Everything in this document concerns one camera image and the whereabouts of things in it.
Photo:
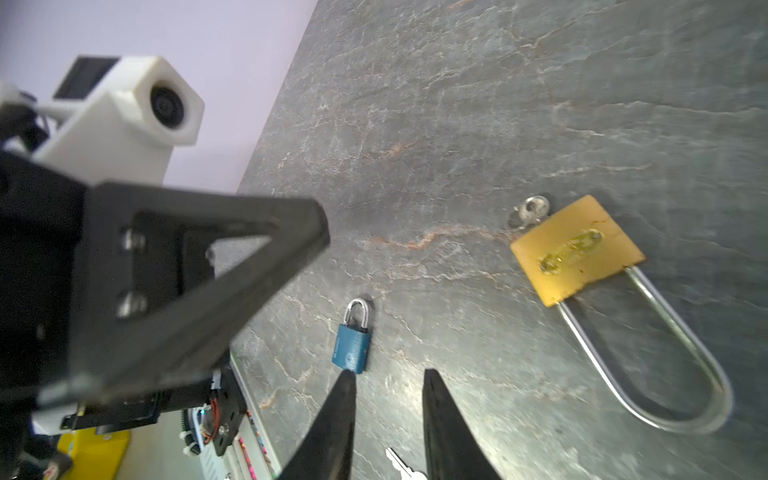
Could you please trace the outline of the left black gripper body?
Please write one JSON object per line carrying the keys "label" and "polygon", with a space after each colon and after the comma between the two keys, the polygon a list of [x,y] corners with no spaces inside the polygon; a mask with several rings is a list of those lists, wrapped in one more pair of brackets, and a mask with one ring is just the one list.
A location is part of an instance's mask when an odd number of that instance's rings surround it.
{"label": "left black gripper body", "polygon": [[81,183],[1,155],[1,405],[33,408],[66,368]]}

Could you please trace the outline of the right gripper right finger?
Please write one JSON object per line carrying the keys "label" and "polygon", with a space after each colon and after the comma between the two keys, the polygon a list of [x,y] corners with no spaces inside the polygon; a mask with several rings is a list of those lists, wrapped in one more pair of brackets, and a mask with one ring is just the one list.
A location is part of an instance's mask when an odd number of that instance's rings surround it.
{"label": "right gripper right finger", "polygon": [[500,479],[436,369],[424,372],[422,404],[429,479]]}

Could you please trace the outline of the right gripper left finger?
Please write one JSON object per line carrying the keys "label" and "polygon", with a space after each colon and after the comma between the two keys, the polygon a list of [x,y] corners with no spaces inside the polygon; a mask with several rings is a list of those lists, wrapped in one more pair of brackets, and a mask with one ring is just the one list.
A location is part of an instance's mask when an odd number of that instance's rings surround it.
{"label": "right gripper left finger", "polygon": [[356,423],[356,375],[344,370],[279,479],[349,479]]}

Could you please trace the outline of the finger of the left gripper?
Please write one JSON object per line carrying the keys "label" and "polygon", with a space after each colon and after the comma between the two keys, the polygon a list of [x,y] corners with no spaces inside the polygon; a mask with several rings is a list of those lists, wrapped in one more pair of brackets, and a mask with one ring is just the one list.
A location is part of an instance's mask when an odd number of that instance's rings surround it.
{"label": "finger of the left gripper", "polygon": [[107,401],[192,382],[330,242],[311,198],[116,182],[86,191],[67,348],[38,401]]}

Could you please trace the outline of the brass padlock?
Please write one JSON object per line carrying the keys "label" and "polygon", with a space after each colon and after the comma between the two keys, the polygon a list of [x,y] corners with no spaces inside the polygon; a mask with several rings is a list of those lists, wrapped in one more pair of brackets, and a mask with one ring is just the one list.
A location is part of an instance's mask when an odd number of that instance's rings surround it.
{"label": "brass padlock", "polygon": [[[541,302],[559,312],[608,389],[631,415],[656,429],[685,435],[711,434],[727,423],[735,398],[725,370],[642,272],[639,265],[645,255],[594,196],[586,195],[557,212],[550,209],[539,225],[513,232],[518,236],[510,249]],[[621,386],[568,306],[568,299],[584,288],[620,273],[629,277],[707,377],[711,397],[698,416],[665,418],[641,407]]]}

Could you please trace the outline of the silver key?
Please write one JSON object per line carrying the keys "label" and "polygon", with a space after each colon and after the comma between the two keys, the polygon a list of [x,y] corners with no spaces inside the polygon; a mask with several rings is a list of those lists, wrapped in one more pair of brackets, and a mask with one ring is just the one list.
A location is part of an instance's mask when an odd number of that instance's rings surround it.
{"label": "silver key", "polygon": [[547,197],[543,195],[528,197],[511,210],[507,227],[513,231],[533,228],[548,218],[550,209],[550,201]]}

